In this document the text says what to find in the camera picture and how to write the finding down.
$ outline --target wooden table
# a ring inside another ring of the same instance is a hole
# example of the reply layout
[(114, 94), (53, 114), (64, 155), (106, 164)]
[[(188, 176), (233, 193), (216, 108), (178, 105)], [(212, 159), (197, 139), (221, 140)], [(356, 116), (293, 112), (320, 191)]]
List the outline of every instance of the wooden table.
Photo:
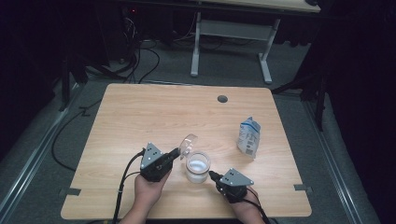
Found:
[[(228, 98), (218, 101), (219, 95)], [(240, 122), (252, 116), (262, 126), (255, 160), (237, 148)], [(231, 167), (254, 180), (252, 186), (268, 217), (307, 217), (304, 191), (271, 92), (265, 88), (110, 84), (67, 195), (65, 219), (112, 218), (117, 190), (128, 161), (148, 142), (162, 152), (178, 147), (189, 133), (198, 136), (194, 150), (206, 152), (211, 170), (224, 175)], [(130, 172), (139, 170), (140, 159)], [(208, 178), (193, 184), (185, 160), (174, 168), (149, 218), (228, 218), (232, 210)], [(134, 200), (134, 177), (125, 182), (120, 217)]]

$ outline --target clear glass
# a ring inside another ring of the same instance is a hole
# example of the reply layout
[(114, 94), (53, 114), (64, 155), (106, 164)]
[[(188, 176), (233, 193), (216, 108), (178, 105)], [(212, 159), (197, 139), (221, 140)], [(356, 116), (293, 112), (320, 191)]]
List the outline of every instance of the clear glass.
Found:
[(186, 175), (192, 183), (203, 183), (206, 181), (210, 168), (210, 159), (202, 151), (192, 152), (187, 158)]

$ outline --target white table leg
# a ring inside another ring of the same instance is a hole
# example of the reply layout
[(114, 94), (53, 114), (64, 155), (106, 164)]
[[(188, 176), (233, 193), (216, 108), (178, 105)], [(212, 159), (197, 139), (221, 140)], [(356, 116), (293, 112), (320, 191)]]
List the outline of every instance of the white table leg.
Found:
[(270, 70), (268, 69), (267, 57), (268, 57), (268, 53), (270, 52), (271, 46), (274, 42), (274, 38), (275, 38), (277, 27), (279, 26), (279, 23), (280, 23), (280, 19), (277, 19), (274, 22), (274, 26), (271, 29), (271, 33), (268, 38), (265, 51), (264, 51), (264, 53), (259, 54), (260, 65), (262, 66), (262, 75), (264, 76), (264, 82), (266, 84), (272, 83)]
[(200, 35), (201, 35), (201, 12), (197, 12), (197, 22), (195, 29), (195, 46), (194, 46), (194, 53), (192, 54), (192, 63), (191, 63), (192, 77), (198, 77)]

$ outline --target black cable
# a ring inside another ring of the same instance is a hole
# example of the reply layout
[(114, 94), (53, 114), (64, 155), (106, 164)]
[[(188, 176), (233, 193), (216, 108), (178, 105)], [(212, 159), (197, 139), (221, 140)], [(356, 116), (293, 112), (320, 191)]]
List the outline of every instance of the black cable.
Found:
[(96, 102), (93, 103), (92, 105), (89, 105), (89, 106), (86, 106), (86, 107), (85, 107), (85, 106), (82, 107), (83, 110), (80, 111), (80, 112), (78, 112), (73, 118), (71, 118), (70, 120), (68, 120), (68, 121), (66, 122), (66, 124), (64, 124), (64, 126), (59, 130), (59, 132), (56, 133), (55, 138), (53, 139), (52, 145), (51, 145), (51, 155), (52, 155), (52, 158), (56, 161), (56, 163), (58, 163), (59, 165), (61, 165), (63, 168), (65, 168), (65, 169), (67, 169), (67, 170), (70, 170), (70, 171), (72, 171), (72, 172), (75, 172), (75, 171), (76, 171), (76, 169), (74, 169), (74, 168), (72, 168), (72, 167), (70, 167), (70, 166), (68, 166), (68, 165), (65, 165), (65, 164), (61, 163), (61, 162), (58, 160), (58, 158), (56, 158), (56, 155), (55, 155), (55, 143), (56, 143), (56, 141), (58, 140), (59, 135), (62, 133), (62, 131), (64, 130), (64, 128), (65, 128), (71, 121), (73, 121), (73, 120), (74, 120), (75, 118), (77, 118), (79, 115), (85, 114), (85, 112), (87, 112), (88, 109), (90, 109), (91, 107), (93, 107), (94, 105), (98, 104), (98, 103), (101, 102), (101, 101), (102, 101), (102, 99), (96, 101)]
[(116, 223), (117, 223), (117, 220), (118, 220), (118, 218), (119, 218), (119, 211), (120, 211), (120, 204), (121, 204), (121, 198), (122, 198), (122, 191), (123, 191), (123, 187), (124, 187), (124, 182), (125, 182), (127, 176), (129, 176), (129, 175), (127, 175), (128, 170), (129, 170), (129, 167), (131, 166), (132, 162), (133, 162), (134, 160), (136, 160), (137, 157), (143, 156), (143, 155), (145, 154), (145, 151), (146, 151), (146, 150), (143, 148), (142, 151), (140, 151), (139, 153), (137, 153), (136, 155), (134, 155), (134, 157), (131, 158), (131, 160), (128, 162), (128, 165), (127, 165), (126, 168), (125, 168), (125, 171), (124, 171), (124, 173), (123, 173), (123, 175), (122, 175), (122, 179), (121, 179), (121, 182), (120, 182), (119, 194), (118, 194), (118, 196), (117, 196), (116, 210), (114, 211), (113, 224), (116, 224)]
[(265, 212), (260, 205), (254, 203), (252, 201), (249, 201), (247, 199), (242, 199), (242, 201), (245, 203), (253, 204), (255, 207), (257, 207), (257, 209), (259, 209), (260, 213), (262, 214), (262, 220), (265, 222), (265, 224), (271, 224), (270, 220), (268, 219), (267, 215), (265, 215)]
[(140, 174), (140, 172), (137, 171), (137, 172), (130, 173), (130, 174), (128, 174), (127, 176), (125, 176), (125, 179), (128, 178), (128, 177), (131, 176), (131, 175), (137, 175), (137, 174)]
[(136, 64), (134, 65), (134, 67), (133, 67), (131, 73), (125, 78), (125, 80), (123, 81), (123, 83), (127, 82), (128, 79), (129, 79), (129, 83), (131, 83), (132, 78), (134, 79), (134, 83), (136, 83), (136, 80), (135, 80), (135, 78), (134, 78), (134, 71), (136, 70), (137, 66), (140, 64), (140, 50), (141, 50), (141, 46), (142, 46), (142, 42), (139, 42), (139, 43), (140, 43), (140, 44), (139, 44), (139, 46), (138, 46), (138, 48), (137, 48), (137, 49), (138, 49), (138, 51), (137, 51), (137, 62), (136, 62)]
[(145, 78), (145, 77), (148, 76), (152, 71), (154, 71), (154, 70), (158, 67), (158, 64), (160, 63), (160, 55), (158, 55), (157, 52), (155, 52), (155, 51), (152, 50), (152, 49), (145, 49), (145, 50), (148, 50), (148, 51), (151, 51), (152, 53), (154, 53), (154, 54), (157, 56), (158, 61), (157, 61), (157, 64), (155, 64), (155, 66), (154, 66), (151, 70), (149, 70), (145, 75), (143, 75), (143, 76), (139, 79), (139, 81), (137, 82), (137, 84), (140, 84), (140, 83), (142, 82), (143, 78)]

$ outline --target metal bracket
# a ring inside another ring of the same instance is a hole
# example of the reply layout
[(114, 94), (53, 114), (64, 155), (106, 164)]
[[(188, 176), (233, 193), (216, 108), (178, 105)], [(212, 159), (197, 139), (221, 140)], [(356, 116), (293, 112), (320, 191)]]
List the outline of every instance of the metal bracket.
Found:
[(158, 160), (162, 155), (163, 153), (158, 148), (156, 148), (152, 143), (148, 143), (140, 167), (142, 169), (148, 167), (150, 164)]
[(231, 168), (227, 174), (225, 174), (221, 179), (220, 182), (226, 184), (228, 186), (249, 186), (253, 185), (253, 180), (247, 178), (245, 175), (242, 175), (234, 168)]

